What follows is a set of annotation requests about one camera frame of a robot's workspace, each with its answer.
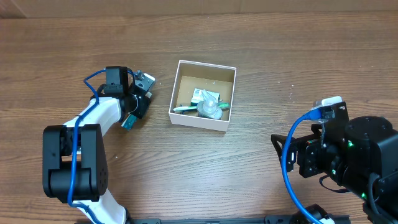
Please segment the green white toothbrush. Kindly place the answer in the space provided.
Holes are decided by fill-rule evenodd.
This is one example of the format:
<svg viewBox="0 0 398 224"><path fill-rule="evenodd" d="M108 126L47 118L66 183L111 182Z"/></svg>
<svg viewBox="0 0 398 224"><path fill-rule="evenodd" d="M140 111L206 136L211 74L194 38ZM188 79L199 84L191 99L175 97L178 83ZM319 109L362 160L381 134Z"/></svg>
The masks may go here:
<svg viewBox="0 0 398 224"><path fill-rule="evenodd" d="M219 103L218 106L222 110L227 110L230 109L230 104L229 103ZM197 106L179 106L173 109L173 111L189 111L189 110L196 110Z"/></svg>

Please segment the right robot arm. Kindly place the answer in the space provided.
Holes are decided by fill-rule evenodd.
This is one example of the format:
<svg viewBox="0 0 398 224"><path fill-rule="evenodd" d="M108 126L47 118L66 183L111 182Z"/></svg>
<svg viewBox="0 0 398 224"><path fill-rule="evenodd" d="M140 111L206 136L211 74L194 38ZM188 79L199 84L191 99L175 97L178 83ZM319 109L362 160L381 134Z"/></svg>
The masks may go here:
<svg viewBox="0 0 398 224"><path fill-rule="evenodd" d="M316 103L299 117L288 135L273 134L285 187L298 208L288 223L349 223L319 205L304 207L295 195L288 173L298 164L308 178L323 174L339 188L363 200L372 223L397 223L397 130L383 117L350 119L339 97Z"/></svg>

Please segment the clear pump soap bottle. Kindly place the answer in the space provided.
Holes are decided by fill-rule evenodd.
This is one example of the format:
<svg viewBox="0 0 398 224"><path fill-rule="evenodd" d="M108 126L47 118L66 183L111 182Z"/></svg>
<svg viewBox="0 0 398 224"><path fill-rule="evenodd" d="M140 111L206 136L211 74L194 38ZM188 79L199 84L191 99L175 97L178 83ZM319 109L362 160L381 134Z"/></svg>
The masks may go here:
<svg viewBox="0 0 398 224"><path fill-rule="evenodd" d="M197 103L199 117L220 120L223 111L218 106L216 98L206 90L201 91L202 100Z"/></svg>

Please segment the green white soap packet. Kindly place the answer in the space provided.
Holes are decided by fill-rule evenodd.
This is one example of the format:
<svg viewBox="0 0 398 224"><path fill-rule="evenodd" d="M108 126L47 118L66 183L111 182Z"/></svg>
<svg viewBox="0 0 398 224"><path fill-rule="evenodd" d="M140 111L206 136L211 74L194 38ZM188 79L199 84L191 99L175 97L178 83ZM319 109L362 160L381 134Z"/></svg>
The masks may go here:
<svg viewBox="0 0 398 224"><path fill-rule="evenodd" d="M204 100L203 94L202 94L202 89L194 89L193 91L193 95L190 101L190 105L191 106L196 106L200 101ZM209 95L213 96L217 102L219 102L220 100L220 94L217 92L213 92L213 91L206 91Z"/></svg>

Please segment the teal toothpaste tube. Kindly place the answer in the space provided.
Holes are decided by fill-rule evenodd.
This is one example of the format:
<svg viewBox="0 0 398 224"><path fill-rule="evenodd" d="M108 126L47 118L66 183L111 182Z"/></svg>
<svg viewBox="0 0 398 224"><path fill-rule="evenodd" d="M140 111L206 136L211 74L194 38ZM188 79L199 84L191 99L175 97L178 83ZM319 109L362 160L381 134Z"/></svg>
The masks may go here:
<svg viewBox="0 0 398 224"><path fill-rule="evenodd" d="M127 118L123 121L121 127L130 130L134 126L137 118L133 114L128 114Z"/></svg>

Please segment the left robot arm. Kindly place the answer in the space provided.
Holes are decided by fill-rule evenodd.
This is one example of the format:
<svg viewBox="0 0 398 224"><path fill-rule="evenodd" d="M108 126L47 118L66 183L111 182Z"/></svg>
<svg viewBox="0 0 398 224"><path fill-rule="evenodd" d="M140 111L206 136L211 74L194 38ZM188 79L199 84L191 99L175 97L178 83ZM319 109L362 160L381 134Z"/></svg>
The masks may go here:
<svg viewBox="0 0 398 224"><path fill-rule="evenodd" d="M92 223L132 223L108 189L103 137L115 123L130 130L151 103L155 78L140 70L109 66L105 82L91 87L88 106L62 125L47 126L42 141L42 186L49 198L77 208Z"/></svg>

